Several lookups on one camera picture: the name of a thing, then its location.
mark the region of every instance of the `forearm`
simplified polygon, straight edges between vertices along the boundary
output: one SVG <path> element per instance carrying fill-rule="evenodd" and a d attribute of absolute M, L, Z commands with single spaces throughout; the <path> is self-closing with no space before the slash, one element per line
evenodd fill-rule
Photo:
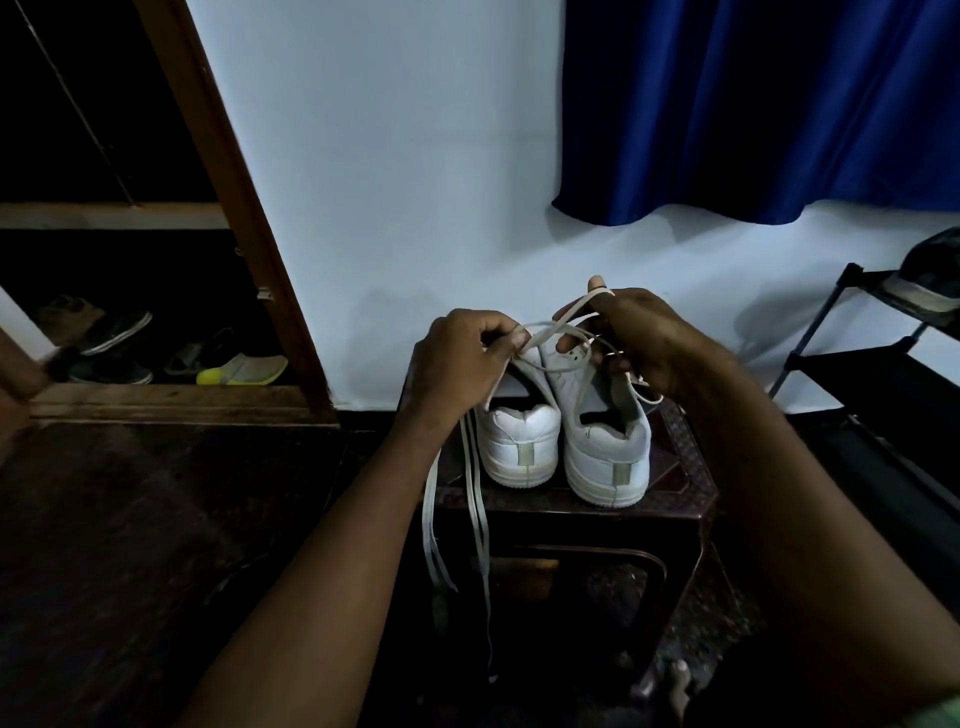
<path fill-rule="evenodd" d="M 732 357 L 702 361 L 684 408 L 823 706 L 844 725 L 881 725 L 960 692 L 947 610 Z"/>
<path fill-rule="evenodd" d="M 353 725 L 449 419 L 415 408 L 324 516 L 197 688 L 185 725 Z"/>

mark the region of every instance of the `fingernail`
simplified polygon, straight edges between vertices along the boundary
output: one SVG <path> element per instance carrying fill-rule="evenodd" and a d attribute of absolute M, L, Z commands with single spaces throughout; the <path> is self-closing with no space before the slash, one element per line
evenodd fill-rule
<path fill-rule="evenodd" d="M 514 349 L 520 349 L 528 341 L 530 341 L 530 331 L 522 324 L 517 324 L 516 328 L 510 332 L 510 342 L 514 345 Z"/>

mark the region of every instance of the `white sneaker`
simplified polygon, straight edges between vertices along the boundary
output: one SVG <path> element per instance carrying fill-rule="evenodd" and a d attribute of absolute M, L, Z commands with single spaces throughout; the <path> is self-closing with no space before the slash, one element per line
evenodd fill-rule
<path fill-rule="evenodd" d="M 585 366 L 583 346 L 557 352 L 559 338 L 542 344 L 540 356 L 563 413 L 566 480 L 594 505 L 633 505 L 650 481 L 650 424 L 630 376 Z"/>
<path fill-rule="evenodd" d="M 540 351 L 511 360 L 486 405 L 474 409 L 477 448 L 487 474 L 508 488 L 545 483 L 560 464 L 561 414 Z"/>

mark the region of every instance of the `wooden shelf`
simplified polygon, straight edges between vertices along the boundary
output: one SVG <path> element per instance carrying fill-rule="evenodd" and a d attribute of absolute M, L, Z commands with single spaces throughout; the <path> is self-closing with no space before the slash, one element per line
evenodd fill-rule
<path fill-rule="evenodd" d="M 45 422 L 322 425 L 296 386 L 58 383 L 30 410 Z"/>
<path fill-rule="evenodd" d="M 229 230 L 217 203 L 0 203 L 0 230 Z"/>

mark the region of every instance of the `hand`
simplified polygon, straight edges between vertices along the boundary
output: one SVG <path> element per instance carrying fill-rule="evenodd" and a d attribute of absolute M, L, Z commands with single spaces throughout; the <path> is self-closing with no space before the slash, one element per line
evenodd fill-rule
<path fill-rule="evenodd" d="M 410 402 L 453 427 L 488 397 L 510 357 L 529 339 L 525 328 L 499 311 L 453 309 L 434 321 L 414 348 Z"/>
<path fill-rule="evenodd" d="M 587 291 L 605 287 L 603 279 L 594 276 Z M 633 371 L 650 386 L 671 399 L 682 399 L 690 376 L 710 357 L 726 359 L 732 355 L 712 339 L 682 319 L 675 310 L 645 288 L 618 288 L 614 296 L 601 294 L 591 299 L 580 315 L 597 313 L 579 328 L 600 334 L 623 354 L 613 354 L 602 344 L 593 344 L 593 357 L 614 373 Z M 553 315 L 563 316 L 576 301 L 568 303 Z M 569 352 L 582 343 L 574 336 L 563 336 L 557 342 L 558 352 Z"/>

